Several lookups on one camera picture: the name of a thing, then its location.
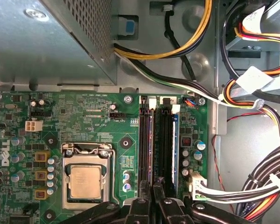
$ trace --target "dell logo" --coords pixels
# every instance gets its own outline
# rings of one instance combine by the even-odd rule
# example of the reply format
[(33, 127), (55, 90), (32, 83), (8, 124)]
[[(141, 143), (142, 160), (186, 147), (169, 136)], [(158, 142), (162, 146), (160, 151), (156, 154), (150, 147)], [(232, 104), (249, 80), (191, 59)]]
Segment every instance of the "dell logo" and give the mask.
[(3, 167), (9, 167), (9, 147), (10, 147), (10, 141), (7, 140), (7, 142), (2, 142), (2, 162), (1, 162), (1, 166)]

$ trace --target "perforated metal grille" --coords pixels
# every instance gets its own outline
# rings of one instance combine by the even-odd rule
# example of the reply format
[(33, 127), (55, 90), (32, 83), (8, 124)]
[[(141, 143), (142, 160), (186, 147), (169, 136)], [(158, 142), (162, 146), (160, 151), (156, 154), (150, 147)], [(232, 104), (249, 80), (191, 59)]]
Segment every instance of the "perforated metal grille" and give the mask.
[(101, 59), (110, 63), (112, 0), (63, 0)]

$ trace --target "ram slot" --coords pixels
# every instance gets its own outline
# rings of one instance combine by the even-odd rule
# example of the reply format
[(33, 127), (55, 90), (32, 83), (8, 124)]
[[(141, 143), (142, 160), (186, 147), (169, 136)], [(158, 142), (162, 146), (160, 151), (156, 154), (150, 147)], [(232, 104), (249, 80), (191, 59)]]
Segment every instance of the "ram slot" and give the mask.
[(164, 192), (166, 197), (173, 197), (172, 183), (172, 142), (173, 120), (170, 109), (161, 109), (160, 119), (159, 176), (165, 178)]
[(173, 115), (173, 134), (172, 134), (172, 183), (175, 193), (178, 195), (178, 168), (179, 168), (179, 115)]
[(141, 101), (142, 103), (139, 114), (138, 190), (140, 189), (141, 181), (149, 180), (150, 114), (147, 105), (147, 98), (141, 97)]
[(149, 112), (149, 174), (150, 186), (154, 184), (154, 132), (155, 132), (155, 110)]

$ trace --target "cpu socket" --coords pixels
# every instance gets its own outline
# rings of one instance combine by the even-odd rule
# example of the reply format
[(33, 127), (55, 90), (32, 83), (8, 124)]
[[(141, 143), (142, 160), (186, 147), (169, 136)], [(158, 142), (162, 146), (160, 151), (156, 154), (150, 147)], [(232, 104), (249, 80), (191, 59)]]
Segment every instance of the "cpu socket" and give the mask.
[(115, 154), (110, 144), (63, 143), (62, 207), (82, 211), (98, 203), (110, 201), (111, 158)]

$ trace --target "white power connector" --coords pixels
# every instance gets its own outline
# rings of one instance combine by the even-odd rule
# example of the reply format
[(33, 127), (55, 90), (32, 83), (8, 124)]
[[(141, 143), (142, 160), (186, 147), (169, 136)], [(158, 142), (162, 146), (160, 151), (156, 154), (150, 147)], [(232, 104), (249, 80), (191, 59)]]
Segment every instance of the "white power connector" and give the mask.
[(42, 120), (29, 120), (25, 121), (25, 131), (26, 132), (40, 132), (42, 131)]
[(207, 185), (207, 179), (202, 177), (198, 172), (190, 173), (189, 178), (189, 192), (193, 200), (195, 201), (207, 201), (208, 198), (205, 196), (198, 194), (197, 191), (199, 190), (199, 184)]

